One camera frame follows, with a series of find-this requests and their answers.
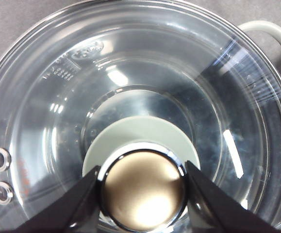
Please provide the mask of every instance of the glass surface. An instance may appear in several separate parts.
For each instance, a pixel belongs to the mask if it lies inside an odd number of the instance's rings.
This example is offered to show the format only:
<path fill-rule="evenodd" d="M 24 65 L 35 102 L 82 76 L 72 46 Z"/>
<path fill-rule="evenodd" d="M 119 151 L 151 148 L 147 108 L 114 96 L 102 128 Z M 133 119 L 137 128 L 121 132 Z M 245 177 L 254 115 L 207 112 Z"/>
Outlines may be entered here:
<path fill-rule="evenodd" d="M 202 172 L 281 228 L 281 79 L 238 29 L 186 2 L 92 1 L 57 12 L 0 63 L 0 230 L 16 228 L 80 178 L 94 138 L 130 116 L 191 140 Z M 171 226 L 190 232 L 187 212 Z M 115 232 L 100 217 L 99 232 Z"/>

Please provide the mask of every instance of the metal ring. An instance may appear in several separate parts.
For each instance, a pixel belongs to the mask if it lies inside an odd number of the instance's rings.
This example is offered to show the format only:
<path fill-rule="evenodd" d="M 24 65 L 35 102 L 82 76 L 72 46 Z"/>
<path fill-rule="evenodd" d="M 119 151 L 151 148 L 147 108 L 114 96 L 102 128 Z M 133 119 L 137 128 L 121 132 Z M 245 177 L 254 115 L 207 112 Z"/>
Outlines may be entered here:
<path fill-rule="evenodd" d="M 13 188 L 6 182 L 0 182 L 0 187 L 6 191 L 6 199 L 0 199 L 0 205 L 7 205 L 12 201 L 14 197 Z"/>
<path fill-rule="evenodd" d="M 3 159 L 4 159 L 2 166 L 0 166 L 0 172 L 2 172 L 9 168 L 11 163 L 11 155 L 7 150 L 3 148 L 0 148 L 0 154 L 3 155 Z"/>
<path fill-rule="evenodd" d="M 102 182 L 106 178 L 106 173 L 110 169 L 111 165 L 115 163 L 116 160 L 120 159 L 121 156 L 124 156 L 124 154 L 136 151 L 136 150 L 153 150 L 156 152 L 159 152 L 169 158 L 178 168 L 178 171 L 180 175 L 183 177 L 186 173 L 184 166 L 182 165 L 181 161 L 177 158 L 177 156 L 170 151 L 169 149 L 165 148 L 164 146 L 161 146 L 159 144 L 151 143 L 151 142 L 136 142 L 131 143 L 128 145 L 125 145 L 119 149 L 117 149 L 115 152 L 113 152 L 107 160 L 104 162 L 104 164 L 101 166 L 100 171 L 98 173 L 97 179 Z"/>

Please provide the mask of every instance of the cooking pot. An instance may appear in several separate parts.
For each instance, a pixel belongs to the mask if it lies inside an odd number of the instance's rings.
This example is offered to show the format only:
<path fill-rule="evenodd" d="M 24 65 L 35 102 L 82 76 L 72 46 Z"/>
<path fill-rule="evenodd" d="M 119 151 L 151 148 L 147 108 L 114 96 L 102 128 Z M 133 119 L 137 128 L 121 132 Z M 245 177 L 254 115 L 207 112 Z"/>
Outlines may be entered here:
<path fill-rule="evenodd" d="M 237 28 L 179 0 L 82 2 L 35 25 L 0 61 L 0 231 L 139 150 L 190 160 L 281 229 L 281 77 L 251 30 L 281 44 L 277 25 Z M 191 231 L 179 203 L 159 231 Z M 128 232 L 122 221 L 102 210 L 98 232 Z"/>

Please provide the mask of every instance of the round knob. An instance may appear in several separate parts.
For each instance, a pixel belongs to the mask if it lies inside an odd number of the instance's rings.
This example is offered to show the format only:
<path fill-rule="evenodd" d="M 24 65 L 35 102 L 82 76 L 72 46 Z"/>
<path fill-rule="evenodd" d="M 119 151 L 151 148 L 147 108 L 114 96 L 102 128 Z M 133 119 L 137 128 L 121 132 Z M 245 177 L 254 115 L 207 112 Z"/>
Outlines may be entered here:
<path fill-rule="evenodd" d="M 150 231 L 178 216 L 184 182 L 177 166 L 151 150 L 121 156 L 106 174 L 104 206 L 122 227 Z"/>

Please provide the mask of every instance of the glass lid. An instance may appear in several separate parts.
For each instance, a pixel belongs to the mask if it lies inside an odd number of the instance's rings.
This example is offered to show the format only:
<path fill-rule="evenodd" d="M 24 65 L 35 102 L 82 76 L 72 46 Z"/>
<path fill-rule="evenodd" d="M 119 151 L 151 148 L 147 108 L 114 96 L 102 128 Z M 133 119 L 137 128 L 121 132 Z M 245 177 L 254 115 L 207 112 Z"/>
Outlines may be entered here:
<path fill-rule="evenodd" d="M 114 126 L 120 136 L 104 137 Z M 281 78 L 222 18 L 184 1 L 98 0 L 24 35 L 0 62 L 0 230 L 60 198 L 120 140 L 173 148 L 281 228 Z M 169 229 L 191 232 L 186 209 Z M 118 231 L 101 212 L 98 232 Z"/>

